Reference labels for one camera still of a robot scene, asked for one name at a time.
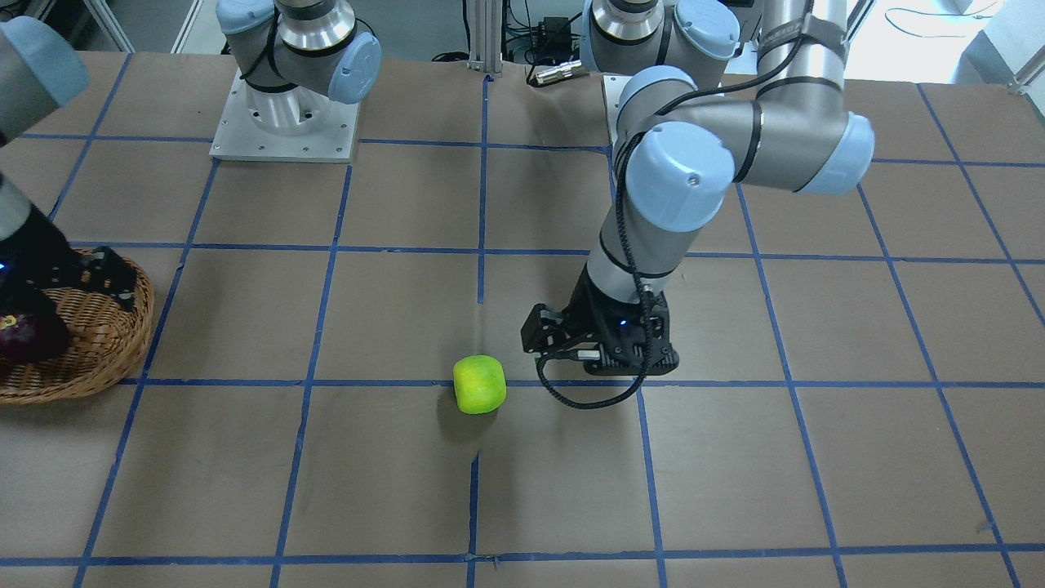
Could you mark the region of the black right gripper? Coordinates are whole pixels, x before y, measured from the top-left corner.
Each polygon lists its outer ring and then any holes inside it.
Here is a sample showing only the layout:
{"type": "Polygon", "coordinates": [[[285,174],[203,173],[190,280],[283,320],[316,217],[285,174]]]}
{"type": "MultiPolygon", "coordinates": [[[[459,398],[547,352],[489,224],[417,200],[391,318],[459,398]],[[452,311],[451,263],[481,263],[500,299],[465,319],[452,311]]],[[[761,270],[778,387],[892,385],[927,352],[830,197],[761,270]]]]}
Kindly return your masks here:
{"type": "Polygon", "coordinates": [[[69,246],[55,224],[30,208],[21,226],[2,239],[1,313],[56,316],[56,303],[43,291],[78,281],[78,289],[101,293],[123,311],[136,303],[138,274],[112,248],[86,253],[69,246]]]}

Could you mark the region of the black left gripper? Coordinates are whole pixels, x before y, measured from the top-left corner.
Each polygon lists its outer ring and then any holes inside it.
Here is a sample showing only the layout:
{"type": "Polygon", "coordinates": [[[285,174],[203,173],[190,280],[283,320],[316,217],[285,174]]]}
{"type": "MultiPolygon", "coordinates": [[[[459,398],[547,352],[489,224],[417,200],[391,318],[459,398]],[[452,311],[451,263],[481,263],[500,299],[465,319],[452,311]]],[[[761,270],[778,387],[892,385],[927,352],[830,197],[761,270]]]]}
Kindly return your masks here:
{"type": "Polygon", "coordinates": [[[567,308],[534,306],[520,328],[520,342],[522,351],[538,356],[593,343],[598,357],[582,361],[591,376],[637,376],[645,358],[649,358],[647,375],[661,376],[675,371],[680,362],[669,342],[669,309],[663,293],[654,297],[646,315],[640,304],[626,304],[598,290],[586,269],[580,273],[567,308]],[[651,320],[650,344],[646,317],[651,320]]]}

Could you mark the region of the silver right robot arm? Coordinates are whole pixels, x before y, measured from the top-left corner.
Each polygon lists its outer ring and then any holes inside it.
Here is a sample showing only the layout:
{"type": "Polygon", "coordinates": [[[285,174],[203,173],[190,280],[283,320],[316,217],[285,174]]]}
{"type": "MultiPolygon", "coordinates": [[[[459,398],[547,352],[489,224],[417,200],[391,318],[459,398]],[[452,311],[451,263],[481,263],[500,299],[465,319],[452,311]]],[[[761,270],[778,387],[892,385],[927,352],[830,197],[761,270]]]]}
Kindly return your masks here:
{"type": "MultiPolygon", "coordinates": [[[[94,212],[88,212],[88,220],[102,217],[104,220],[100,237],[82,238],[91,242],[156,242],[175,243],[181,237],[188,245],[198,237],[194,229],[204,219],[205,209],[212,199],[211,189],[216,180],[223,178],[219,164],[213,164],[210,175],[204,182],[202,156],[204,148],[181,148],[180,144],[190,144],[188,139],[202,139],[204,123],[189,122],[187,135],[175,134],[175,122],[188,122],[190,110],[202,105],[202,115],[211,111],[217,113],[219,107],[219,81],[231,78],[233,71],[246,75],[243,88],[238,96],[262,101],[281,96],[298,100],[299,91],[305,91],[305,98],[323,97],[330,104],[358,104],[362,98],[376,85],[380,71],[381,49],[376,36],[369,30],[358,29],[358,18],[347,33],[336,33],[335,43],[329,46],[310,48],[298,46],[297,37],[314,36],[311,29],[326,34],[352,20],[346,1],[307,1],[307,5],[294,5],[283,1],[219,1],[220,26],[233,21],[232,57],[219,56],[127,56],[127,66],[119,70],[110,91],[114,98],[100,111],[100,126],[112,122],[143,123],[144,131],[138,135],[124,131],[131,139],[116,140],[112,149],[102,149],[101,155],[124,155],[127,163],[100,168],[104,172],[131,172],[137,182],[130,189],[117,189],[116,196],[88,197],[87,204],[98,205],[94,212]],[[199,189],[198,203],[193,208],[193,221],[189,222],[188,197],[182,189],[167,187],[162,181],[175,181],[184,175],[183,168],[172,164],[190,163],[188,177],[195,181],[189,187],[199,189]],[[131,222],[134,230],[130,238],[118,237],[116,227],[131,222]]],[[[87,71],[83,68],[82,56],[60,40],[57,33],[44,23],[29,16],[19,16],[2,24],[2,143],[4,139],[17,137],[40,122],[44,114],[50,114],[74,96],[76,88],[85,86],[87,71]]],[[[262,268],[261,261],[276,261],[276,271],[297,271],[292,261],[305,261],[306,271],[324,271],[329,278],[331,253],[336,261],[336,242],[340,235],[331,237],[323,249],[266,250],[233,248],[224,253],[214,253],[218,261],[249,261],[247,268],[262,268]]],[[[30,286],[41,287],[53,284],[53,268],[73,268],[78,263],[78,254],[72,252],[68,239],[40,208],[11,183],[2,177],[2,280],[15,282],[16,278],[33,280],[30,286]]],[[[275,302],[283,302],[291,311],[291,317],[324,317],[329,293],[320,289],[317,275],[302,275],[302,284],[291,283],[282,273],[283,283],[277,287],[277,297],[262,310],[277,311],[275,302]]]]}

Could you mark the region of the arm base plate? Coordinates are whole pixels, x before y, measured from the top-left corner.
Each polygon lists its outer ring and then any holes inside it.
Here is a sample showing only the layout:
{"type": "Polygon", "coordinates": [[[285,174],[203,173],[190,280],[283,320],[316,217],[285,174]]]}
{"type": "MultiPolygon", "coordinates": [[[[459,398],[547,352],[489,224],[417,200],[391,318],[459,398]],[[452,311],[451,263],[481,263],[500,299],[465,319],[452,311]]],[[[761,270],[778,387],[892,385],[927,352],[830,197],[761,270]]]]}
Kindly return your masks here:
{"type": "Polygon", "coordinates": [[[628,138],[641,130],[642,121],[646,118],[646,115],[641,113],[642,101],[640,100],[636,105],[630,103],[634,102],[635,96],[638,96],[646,86],[646,83],[632,83],[632,77],[605,75],[603,78],[606,127],[611,152],[620,144],[620,131],[623,131],[628,138]]]}
{"type": "Polygon", "coordinates": [[[240,163],[350,163],[361,103],[336,103],[302,87],[261,92],[236,71],[210,156],[240,163]]]}

